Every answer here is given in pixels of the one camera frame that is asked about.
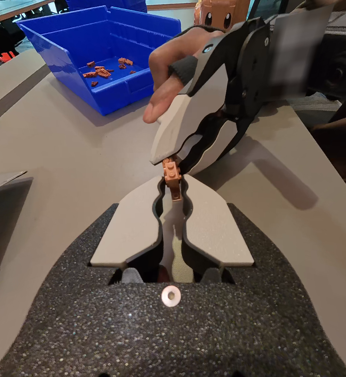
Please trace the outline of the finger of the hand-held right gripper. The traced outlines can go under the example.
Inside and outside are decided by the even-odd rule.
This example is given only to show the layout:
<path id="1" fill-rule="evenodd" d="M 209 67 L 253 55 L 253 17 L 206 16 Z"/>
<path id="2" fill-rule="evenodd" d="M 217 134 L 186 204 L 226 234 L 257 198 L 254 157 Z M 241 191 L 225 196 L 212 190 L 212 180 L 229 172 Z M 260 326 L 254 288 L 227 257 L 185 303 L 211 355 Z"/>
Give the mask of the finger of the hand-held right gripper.
<path id="1" fill-rule="evenodd" d="M 176 147 L 181 175 L 197 174 L 232 149 L 239 140 L 237 122 L 226 115 L 185 116 Z"/>
<path id="2" fill-rule="evenodd" d="M 194 96 L 182 93 L 174 98 L 168 110 L 157 120 L 159 128 L 150 154 L 153 165 L 177 153 L 205 116 L 223 106 L 227 82 L 226 67 L 222 64 Z"/>

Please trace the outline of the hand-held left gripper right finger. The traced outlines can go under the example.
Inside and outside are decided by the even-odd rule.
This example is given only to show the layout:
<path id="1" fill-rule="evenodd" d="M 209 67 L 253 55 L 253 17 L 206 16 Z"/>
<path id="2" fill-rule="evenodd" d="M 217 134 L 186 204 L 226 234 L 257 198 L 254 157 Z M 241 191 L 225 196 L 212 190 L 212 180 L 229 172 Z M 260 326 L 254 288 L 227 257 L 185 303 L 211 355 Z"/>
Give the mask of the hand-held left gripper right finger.
<path id="1" fill-rule="evenodd" d="M 188 266 L 252 266 L 254 259 L 226 201 L 185 174 L 182 257 Z"/>

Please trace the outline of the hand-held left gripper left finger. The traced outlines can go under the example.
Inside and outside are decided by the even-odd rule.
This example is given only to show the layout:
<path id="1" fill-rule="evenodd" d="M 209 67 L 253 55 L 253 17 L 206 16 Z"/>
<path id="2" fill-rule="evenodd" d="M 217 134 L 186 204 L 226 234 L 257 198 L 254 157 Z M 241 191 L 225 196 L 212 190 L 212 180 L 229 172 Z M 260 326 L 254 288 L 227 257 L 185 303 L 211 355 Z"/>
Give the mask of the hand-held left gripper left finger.
<path id="1" fill-rule="evenodd" d="M 155 268 L 163 257 L 163 177 L 126 195 L 91 258 L 92 266 Z"/>

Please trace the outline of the brown brick assembly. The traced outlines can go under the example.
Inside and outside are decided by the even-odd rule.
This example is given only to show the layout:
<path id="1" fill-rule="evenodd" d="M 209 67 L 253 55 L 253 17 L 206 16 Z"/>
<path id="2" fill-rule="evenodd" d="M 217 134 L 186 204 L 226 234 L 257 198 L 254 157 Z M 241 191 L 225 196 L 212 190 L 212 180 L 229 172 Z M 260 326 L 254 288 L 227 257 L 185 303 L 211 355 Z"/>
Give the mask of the brown brick assembly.
<path id="1" fill-rule="evenodd" d="M 162 161 L 166 186 L 170 189 L 172 202 L 182 200 L 180 182 L 182 179 L 179 167 L 180 158 L 177 155 L 165 158 Z"/>

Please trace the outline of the heap of orange bricks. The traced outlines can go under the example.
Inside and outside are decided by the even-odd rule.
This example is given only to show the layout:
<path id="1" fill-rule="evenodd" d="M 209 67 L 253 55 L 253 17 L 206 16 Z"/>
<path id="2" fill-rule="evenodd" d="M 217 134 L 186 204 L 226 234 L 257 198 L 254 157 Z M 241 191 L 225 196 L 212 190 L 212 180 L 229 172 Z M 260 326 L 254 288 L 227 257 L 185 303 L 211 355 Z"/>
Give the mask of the heap of orange bricks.
<path id="1" fill-rule="evenodd" d="M 99 62 L 90 62 L 81 68 L 81 77 L 91 88 L 100 87 L 125 79 L 140 70 L 132 60 L 113 57 Z"/>

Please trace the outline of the blue plastic bin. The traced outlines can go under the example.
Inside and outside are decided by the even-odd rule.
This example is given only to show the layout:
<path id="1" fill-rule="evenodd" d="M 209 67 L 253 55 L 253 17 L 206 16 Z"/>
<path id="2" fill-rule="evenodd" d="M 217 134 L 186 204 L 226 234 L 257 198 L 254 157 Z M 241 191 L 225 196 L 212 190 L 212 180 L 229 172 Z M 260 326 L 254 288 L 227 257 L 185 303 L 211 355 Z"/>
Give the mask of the blue plastic bin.
<path id="1" fill-rule="evenodd" d="M 178 19 L 105 6 L 20 21 L 18 26 L 55 78 L 104 116 L 153 94 L 148 58 L 181 32 Z M 81 68 L 113 57 L 132 60 L 140 70 L 89 87 Z"/>

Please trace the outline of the grey desk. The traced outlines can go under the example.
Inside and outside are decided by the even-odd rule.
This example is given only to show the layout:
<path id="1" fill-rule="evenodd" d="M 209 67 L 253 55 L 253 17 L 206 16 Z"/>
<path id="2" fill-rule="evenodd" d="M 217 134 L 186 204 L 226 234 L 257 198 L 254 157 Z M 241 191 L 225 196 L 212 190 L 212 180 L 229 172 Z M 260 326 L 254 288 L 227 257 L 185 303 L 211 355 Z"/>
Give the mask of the grey desk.
<path id="1" fill-rule="evenodd" d="M 346 185 L 285 101 L 194 176 L 231 204 L 262 282 L 110 285 L 89 266 L 128 193 L 156 176 L 148 100 L 102 116 L 49 73 L 0 116 L 0 173 L 34 177 L 0 270 L 0 376 L 346 375 Z"/>

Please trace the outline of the brown plush toy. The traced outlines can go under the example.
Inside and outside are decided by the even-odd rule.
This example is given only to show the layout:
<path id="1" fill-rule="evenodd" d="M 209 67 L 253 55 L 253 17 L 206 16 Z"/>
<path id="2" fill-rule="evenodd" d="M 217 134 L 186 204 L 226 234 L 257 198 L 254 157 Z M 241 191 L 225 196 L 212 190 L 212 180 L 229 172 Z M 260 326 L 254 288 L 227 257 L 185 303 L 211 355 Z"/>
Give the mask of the brown plush toy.
<path id="1" fill-rule="evenodd" d="M 249 0 L 199 0 L 194 9 L 194 25 L 212 26 L 228 31 L 246 21 Z"/>

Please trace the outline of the stack of blue bins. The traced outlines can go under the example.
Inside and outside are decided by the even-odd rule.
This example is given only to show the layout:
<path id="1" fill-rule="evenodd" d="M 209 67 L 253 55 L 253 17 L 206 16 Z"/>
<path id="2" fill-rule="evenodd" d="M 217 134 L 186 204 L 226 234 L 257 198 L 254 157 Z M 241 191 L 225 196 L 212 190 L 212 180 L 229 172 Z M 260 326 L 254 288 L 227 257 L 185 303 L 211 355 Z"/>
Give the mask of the stack of blue bins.
<path id="1" fill-rule="evenodd" d="M 118 7 L 147 13 L 145 0 L 66 0 L 66 2 L 70 11 L 105 6 L 108 10 L 111 7 Z"/>

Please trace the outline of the wooden office table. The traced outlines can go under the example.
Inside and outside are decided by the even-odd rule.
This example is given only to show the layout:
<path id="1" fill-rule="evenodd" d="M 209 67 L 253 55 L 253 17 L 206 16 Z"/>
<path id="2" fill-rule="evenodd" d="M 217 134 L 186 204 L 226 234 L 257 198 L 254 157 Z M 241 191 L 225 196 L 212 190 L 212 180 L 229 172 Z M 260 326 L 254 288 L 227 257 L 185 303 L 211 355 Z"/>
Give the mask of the wooden office table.
<path id="1" fill-rule="evenodd" d="M 54 2 L 53 0 L 5 0 L 0 1 L 0 22 L 15 15 Z"/>

